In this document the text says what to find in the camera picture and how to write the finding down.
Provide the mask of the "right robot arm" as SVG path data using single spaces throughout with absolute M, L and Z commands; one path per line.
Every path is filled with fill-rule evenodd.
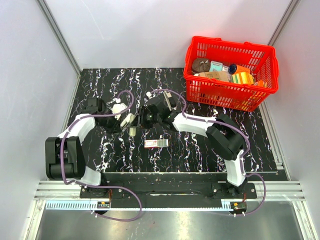
M 173 132 L 188 132 L 208 138 L 213 151 L 224 160 L 228 194 L 239 198 L 245 193 L 247 177 L 243 154 L 246 136 L 227 115 L 194 116 L 176 110 L 173 99 L 165 102 L 160 97 L 152 97 L 139 107 L 132 125 L 140 129 L 151 129 L 157 124 Z

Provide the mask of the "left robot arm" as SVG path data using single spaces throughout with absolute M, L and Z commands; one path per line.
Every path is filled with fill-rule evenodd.
M 90 98 L 71 125 L 56 137 L 45 141 L 45 171 L 50 180 L 65 180 L 91 186 L 98 198 L 107 195 L 108 185 L 102 182 L 102 174 L 86 164 L 82 143 L 95 127 L 103 127 L 109 133 L 120 131 L 121 111 L 127 106 L 119 99 L 112 108 L 100 98 Z

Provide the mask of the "white stapler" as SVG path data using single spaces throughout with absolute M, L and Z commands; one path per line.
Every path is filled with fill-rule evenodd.
M 135 116 L 132 113 L 129 113 L 120 123 L 120 128 L 124 131 L 127 127 L 129 127 L 129 136 L 135 137 L 136 136 L 136 128 L 132 127 L 132 123 L 135 119 Z

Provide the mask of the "grey staple magazine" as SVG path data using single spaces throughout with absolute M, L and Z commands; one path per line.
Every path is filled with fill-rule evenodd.
M 165 101 L 167 103 L 167 106 L 168 106 L 169 110 L 170 111 L 176 110 L 177 109 L 177 104 L 176 104 L 175 99 L 171 95 L 171 93 L 169 91 L 164 91 L 163 95 L 164 95 L 164 99 L 165 99 Z

